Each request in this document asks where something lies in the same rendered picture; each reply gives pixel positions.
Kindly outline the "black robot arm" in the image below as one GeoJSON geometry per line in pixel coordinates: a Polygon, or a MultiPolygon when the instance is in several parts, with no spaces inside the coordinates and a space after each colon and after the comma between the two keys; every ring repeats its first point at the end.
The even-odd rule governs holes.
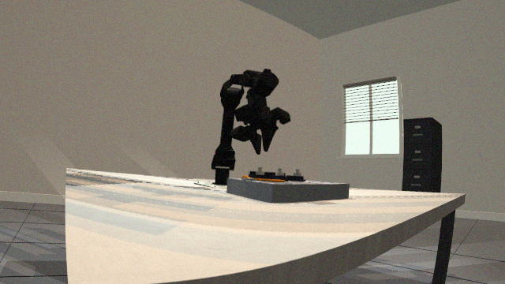
{"type": "Polygon", "coordinates": [[[246,70],[243,74],[232,74],[227,82],[223,83],[220,97],[224,107],[223,121],[220,137],[220,145],[215,149],[215,155],[211,164],[211,168],[215,170],[214,185],[227,185],[229,170],[234,170],[235,152],[231,147],[232,138],[231,130],[234,127],[234,115],[237,121],[243,121],[247,125],[247,121],[257,116],[262,118],[260,105],[257,100],[267,102],[266,97],[278,85],[278,77],[271,72],[270,69],[264,69],[263,72],[255,70],[246,70]],[[239,88],[230,88],[232,84],[241,85],[239,88]],[[248,104],[235,108],[240,104],[244,94],[244,87],[250,88],[247,91],[246,99],[248,104]],[[216,167],[229,167],[216,168],[216,167]]]}

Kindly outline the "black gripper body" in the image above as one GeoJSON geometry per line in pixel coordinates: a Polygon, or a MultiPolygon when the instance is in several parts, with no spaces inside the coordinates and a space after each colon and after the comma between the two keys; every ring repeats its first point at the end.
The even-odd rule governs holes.
{"type": "MultiPolygon", "coordinates": [[[[255,116],[254,118],[251,118],[247,121],[249,125],[247,126],[242,126],[239,125],[238,127],[232,129],[231,132],[231,138],[234,138],[236,140],[240,140],[242,142],[246,142],[249,140],[247,136],[243,136],[242,133],[246,130],[250,130],[252,132],[257,133],[257,130],[259,128],[259,124],[263,122],[269,122],[273,125],[276,125],[276,122],[279,120],[280,123],[286,124],[287,122],[290,121],[290,115],[285,112],[284,110],[281,110],[280,108],[275,108],[270,110],[270,107],[267,106],[267,103],[263,100],[257,100],[257,102],[260,105],[260,110],[262,113],[262,118],[258,118],[255,116]]],[[[276,125],[277,126],[277,125],[276,125]]]]}

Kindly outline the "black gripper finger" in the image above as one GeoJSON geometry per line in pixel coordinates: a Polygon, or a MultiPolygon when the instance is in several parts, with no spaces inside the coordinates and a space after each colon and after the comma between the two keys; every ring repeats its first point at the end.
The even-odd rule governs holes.
{"type": "Polygon", "coordinates": [[[251,141],[251,143],[252,143],[252,145],[253,145],[256,153],[258,155],[260,155],[262,135],[260,135],[258,133],[255,133],[255,132],[252,132],[250,130],[244,131],[242,133],[242,135],[243,136],[247,136],[250,139],[250,141],[251,141]]]}
{"type": "Polygon", "coordinates": [[[263,122],[258,126],[260,128],[260,131],[262,132],[264,151],[268,151],[272,138],[275,135],[276,130],[279,129],[279,127],[269,122],[263,122]]]}

